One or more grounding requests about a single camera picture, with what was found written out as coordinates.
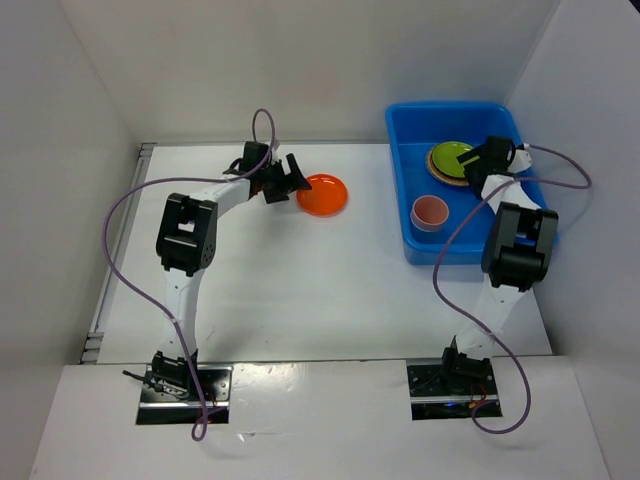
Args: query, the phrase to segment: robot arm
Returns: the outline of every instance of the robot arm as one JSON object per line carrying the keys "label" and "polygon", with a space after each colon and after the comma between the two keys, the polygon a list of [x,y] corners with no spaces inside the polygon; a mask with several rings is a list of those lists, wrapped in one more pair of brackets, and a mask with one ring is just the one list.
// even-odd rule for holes
{"label": "robot arm", "polygon": [[[167,199],[156,252],[165,270],[165,306],[180,326],[194,365],[197,365],[198,352],[195,337],[198,292],[204,271],[215,255],[218,219],[259,192],[263,192],[270,204],[288,200],[288,195],[296,190],[311,189],[295,157],[287,155],[290,173],[286,174],[275,150],[270,160],[250,177],[237,178],[253,171],[267,155],[268,148],[266,144],[247,142],[242,158],[225,172],[227,183],[217,183],[189,196],[174,193]],[[150,383],[190,391],[192,381],[185,353],[169,322],[165,322],[163,340],[151,362],[151,372]]]}
{"label": "robot arm", "polygon": [[[231,180],[233,175],[225,175],[223,179]],[[200,269],[195,272],[189,272],[188,269],[183,269],[178,266],[172,266],[169,264],[167,269],[165,266],[165,306],[173,313],[177,323],[180,325],[182,333],[187,342],[189,348],[189,355],[195,355],[197,351],[196,337],[195,337],[195,320],[196,309],[198,304],[198,292],[200,290],[200,282],[205,272],[205,268],[209,266],[213,260],[215,254],[215,223],[225,213],[231,210],[236,205],[240,205],[249,200],[249,193],[251,188],[251,182],[248,179],[241,179],[226,184],[216,184],[210,186],[200,192],[190,195],[189,197],[180,198],[180,208],[184,207],[183,202],[193,203],[198,205],[197,208],[204,210],[203,216],[209,217],[209,221],[213,222],[213,226],[208,236],[205,237],[203,242],[202,252],[200,253]],[[169,197],[168,202],[174,202],[178,199],[174,196]],[[196,225],[194,222],[189,222],[184,226],[179,226],[178,230],[185,233],[189,233],[189,229],[195,230]],[[176,238],[176,235],[164,235],[164,241],[171,243],[178,243],[181,240]],[[197,248],[194,244],[183,243],[185,248]],[[169,322],[165,322],[164,337],[158,352],[163,357],[170,359],[178,359],[184,357],[182,346],[177,337],[176,330]]]}
{"label": "robot arm", "polygon": [[[509,139],[489,137],[480,147],[462,155],[465,175],[479,198],[487,198],[513,174],[531,166],[524,148]],[[489,200],[496,214],[482,255],[484,282],[473,310],[494,333],[499,333],[511,310],[549,268],[558,215],[533,202],[519,183],[512,184]],[[475,325],[458,335],[458,345],[470,357],[491,356],[493,341]]]}

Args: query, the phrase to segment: wire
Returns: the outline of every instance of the wire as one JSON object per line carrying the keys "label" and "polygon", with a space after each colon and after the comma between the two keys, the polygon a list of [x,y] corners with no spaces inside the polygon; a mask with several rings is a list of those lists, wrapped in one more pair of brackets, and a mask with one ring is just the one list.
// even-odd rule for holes
{"label": "wire", "polygon": [[[140,289],[139,287],[134,285],[132,282],[130,282],[122,274],[122,272],[118,270],[118,267],[114,263],[113,259],[111,258],[111,253],[109,252],[109,242],[108,242],[109,223],[111,222],[111,217],[113,216],[117,208],[127,198],[129,198],[131,195],[138,192],[139,190],[142,190],[143,188],[150,187],[152,185],[159,185],[161,183],[170,183],[170,182],[229,183],[229,182],[236,182],[243,178],[249,178],[251,175],[256,173],[270,160],[274,146],[277,145],[275,123],[273,121],[273,117],[271,113],[265,108],[259,108],[253,114],[253,119],[251,121],[251,131],[253,133],[254,141],[257,141],[256,140],[256,121],[260,113],[264,113],[267,119],[269,120],[269,124],[271,127],[271,139],[269,141],[269,148],[267,149],[264,157],[253,169],[251,169],[250,171],[242,175],[239,175],[237,177],[230,178],[230,179],[200,178],[200,177],[169,177],[169,178],[160,178],[157,180],[151,180],[149,182],[141,183],[140,185],[137,185],[136,187],[132,188],[127,193],[122,195],[115,202],[113,202],[113,204],[109,208],[109,211],[105,215],[104,223],[102,224],[102,251],[104,253],[105,259],[107,260],[107,265],[109,266],[113,274],[116,277],[118,277],[118,279],[122,283],[124,283],[127,287],[129,287],[135,293],[137,293],[142,298],[144,298],[148,302],[158,307],[162,311],[162,313],[164,313],[165,316],[169,319],[169,321],[171,321],[174,328],[176,329],[176,334],[178,336],[178,339],[180,340],[180,345],[182,346],[182,350],[184,351],[184,356],[187,361],[187,366],[189,367],[189,374],[191,375],[191,379],[195,384],[196,392],[198,393],[198,400],[200,402],[202,412],[203,412],[203,415],[198,420],[196,420],[196,423],[194,423],[193,428],[191,429],[191,438],[196,442],[199,442],[202,439],[204,439],[205,435],[207,434],[207,423],[208,423],[207,419],[209,418],[209,409],[207,407],[207,402],[204,397],[204,392],[202,391],[202,385],[200,384],[200,380],[198,379],[198,374],[197,374],[195,365],[193,364],[193,361],[191,360],[191,356],[189,355],[189,348],[187,347],[187,342],[185,341],[184,335],[182,334],[182,330],[180,329],[180,325],[176,321],[176,318],[173,316],[173,313],[171,313],[171,311],[167,307],[165,307],[162,304],[162,302],[153,298],[151,295],[144,292],[142,289]],[[198,425],[201,425],[202,427],[200,430],[200,433],[197,433]]]}
{"label": "wire", "polygon": [[505,183],[499,185],[489,195],[487,195],[487,197],[484,198],[473,210],[471,210],[471,213],[469,213],[469,215],[467,215],[467,217],[454,230],[454,232],[451,234],[449,239],[444,244],[444,247],[442,248],[442,251],[438,255],[438,259],[436,260],[436,263],[435,263],[434,268],[433,268],[433,288],[435,289],[436,294],[438,295],[438,297],[440,297],[440,300],[442,300],[445,304],[447,304],[450,308],[452,308],[456,312],[458,312],[461,315],[464,315],[465,317],[467,317],[469,320],[471,320],[473,323],[475,323],[478,327],[480,327],[487,334],[487,336],[489,338],[491,338],[493,341],[495,341],[500,346],[500,348],[502,348],[506,352],[506,354],[509,356],[509,358],[511,358],[511,360],[513,360],[513,363],[515,364],[516,368],[518,369],[518,372],[520,373],[520,376],[522,377],[522,382],[524,383],[524,389],[525,389],[525,394],[526,394],[526,405],[525,405],[525,408],[524,408],[524,412],[522,413],[522,416],[513,425],[511,425],[511,426],[509,426],[507,428],[494,430],[494,429],[487,428],[487,427],[485,427],[484,425],[481,425],[478,422],[478,419],[476,418],[476,413],[477,413],[478,409],[482,408],[483,406],[488,405],[490,403],[494,403],[493,400],[486,401],[486,402],[483,402],[481,404],[478,404],[471,411],[471,419],[473,420],[473,423],[475,423],[475,425],[480,430],[482,430],[483,432],[491,433],[491,434],[494,434],[494,435],[502,435],[502,434],[505,434],[505,433],[511,433],[514,430],[517,430],[527,420],[527,417],[529,416],[529,413],[531,411],[531,386],[529,385],[529,379],[527,378],[527,374],[525,373],[524,368],[522,367],[522,364],[520,363],[520,360],[518,360],[518,357],[516,357],[515,353],[513,353],[513,351],[507,345],[505,345],[505,343],[502,340],[500,340],[500,338],[498,338],[496,336],[496,334],[493,333],[491,331],[491,329],[482,320],[480,320],[479,318],[477,318],[473,314],[467,312],[465,309],[463,309],[463,308],[459,307],[458,305],[456,305],[455,303],[453,303],[451,300],[449,300],[442,293],[442,291],[440,290],[440,286],[438,285],[438,272],[440,271],[440,266],[442,265],[442,260],[444,259],[444,256],[449,251],[449,248],[451,247],[451,244],[453,243],[453,241],[458,237],[460,232],[469,224],[469,222],[473,219],[473,217],[475,217],[478,214],[478,212],[480,212],[480,210],[482,210],[484,208],[484,206],[487,205],[489,200],[491,200],[495,195],[498,194],[498,192],[500,192],[500,190],[502,190],[504,188],[507,188],[510,185],[515,185],[516,183],[526,183],[526,182],[544,183],[544,184],[547,184],[547,185],[555,185],[555,186],[558,186],[558,187],[571,188],[571,189],[574,189],[574,190],[586,190],[588,188],[591,188],[591,186],[593,185],[593,182],[591,181],[591,177],[586,172],[586,170],[584,168],[582,168],[578,164],[578,162],[576,162],[572,158],[570,158],[567,155],[565,155],[563,153],[560,153],[560,152],[558,152],[556,150],[553,150],[551,148],[540,147],[540,146],[537,146],[537,145],[529,145],[529,146],[531,148],[535,149],[535,150],[540,150],[542,152],[551,153],[553,155],[556,155],[556,156],[566,160],[571,165],[573,165],[576,168],[576,170],[578,170],[578,172],[580,172],[580,174],[584,177],[586,183],[584,185],[576,185],[576,184],[573,184],[573,183],[559,182],[559,181],[556,181],[556,180],[549,180],[549,179],[546,179],[546,178],[522,177],[522,178],[514,178],[512,181],[505,182]]}
{"label": "wire", "polygon": [[439,376],[441,373],[442,373],[442,369],[438,370],[438,372],[437,372],[433,377],[431,377],[429,380],[427,380],[426,382],[422,382],[421,384],[419,384],[419,385],[417,385],[417,386],[414,386],[414,387],[413,387],[413,388],[411,388],[409,391],[410,391],[411,393],[415,393],[417,390],[421,390],[421,389],[423,389],[423,388],[424,388],[424,387],[426,387],[427,385],[430,385],[430,384],[431,384],[431,382],[433,382],[436,378],[438,378],[438,376]]}

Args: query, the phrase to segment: white table surface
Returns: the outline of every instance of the white table surface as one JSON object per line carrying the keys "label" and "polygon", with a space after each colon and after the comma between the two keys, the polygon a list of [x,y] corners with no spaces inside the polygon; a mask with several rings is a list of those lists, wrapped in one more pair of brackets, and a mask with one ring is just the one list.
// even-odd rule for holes
{"label": "white table surface", "polygon": [[[140,385],[121,366],[70,366],[31,479],[608,479],[569,361],[523,365],[531,416],[502,436],[469,419],[412,422],[403,361],[236,365],[230,423],[201,443],[190,425],[136,426]],[[499,428],[524,389],[509,359],[493,366],[505,417],[482,422]]]}
{"label": "white table surface", "polygon": [[[316,218],[295,199],[266,205],[260,196],[220,219],[216,257],[200,290],[199,360],[439,357],[468,320],[436,297],[431,267],[404,257],[388,145],[285,144],[279,152],[294,153],[307,176],[341,178],[348,205]],[[241,145],[156,147],[146,180],[216,177],[241,153]],[[158,298],[164,276],[155,242],[166,198],[203,187],[176,183],[142,192],[122,270]],[[445,293],[472,308],[479,266],[447,266],[441,276]],[[113,288],[99,322],[105,335],[98,362],[150,362],[166,320],[123,284]],[[551,354],[533,292],[513,309],[502,337],[519,355]]]}

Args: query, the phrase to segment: black bracket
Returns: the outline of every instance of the black bracket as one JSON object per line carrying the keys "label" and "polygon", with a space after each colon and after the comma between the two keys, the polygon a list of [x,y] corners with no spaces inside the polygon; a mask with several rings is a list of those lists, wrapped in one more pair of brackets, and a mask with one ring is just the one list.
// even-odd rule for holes
{"label": "black bracket", "polygon": [[[198,352],[191,355],[194,366],[198,364]],[[179,357],[177,360],[166,358],[162,352],[156,352],[151,361],[151,371],[153,379],[163,380],[173,386],[179,387],[186,392],[193,389],[193,380],[189,376],[189,365],[187,361]]]}
{"label": "black bracket", "polygon": [[486,378],[490,372],[491,363],[488,358],[475,360],[458,352],[456,337],[453,337],[451,345],[442,353],[440,376],[452,393],[468,392],[470,383]]}
{"label": "black bracket", "polygon": [[482,199],[484,182],[489,175],[510,175],[509,166],[516,156],[513,140],[504,137],[487,137],[482,145],[463,153],[458,163],[464,167],[465,179],[476,198]]}
{"label": "black bracket", "polygon": [[[192,231],[187,224],[192,224]],[[191,277],[207,268],[216,252],[217,225],[217,203],[179,193],[169,195],[156,241],[164,269],[183,270]]]}
{"label": "black bracket", "polygon": [[[225,173],[242,175],[253,170],[264,158],[269,150],[265,143],[246,142],[242,158],[231,164]],[[264,167],[251,175],[251,197],[260,192],[264,193],[265,201],[269,203],[289,200],[289,194],[296,190],[311,190],[311,185],[300,171],[296,157],[287,155],[290,173],[285,173],[282,160],[269,161]]]}
{"label": "black bracket", "polygon": [[552,210],[530,210],[502,202],[482,252],[482,271],[491,285],[524,292],[547,274],[558,228]]}

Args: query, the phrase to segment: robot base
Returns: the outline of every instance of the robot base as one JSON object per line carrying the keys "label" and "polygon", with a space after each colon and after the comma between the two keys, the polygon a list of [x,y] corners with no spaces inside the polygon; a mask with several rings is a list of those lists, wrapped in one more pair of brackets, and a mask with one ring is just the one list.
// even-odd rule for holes
{"label": "robot base", "polygon": [[[204,390],[207,406],[216,411],[209,416],[209,423],[229,423],[229,392],[231,387],[231,365],[198,365],[198,379]],[[195,392],[187,392],[164,385],[158,392],[142,385],[136,425],[193,424],[202,415],[200,402]]]}

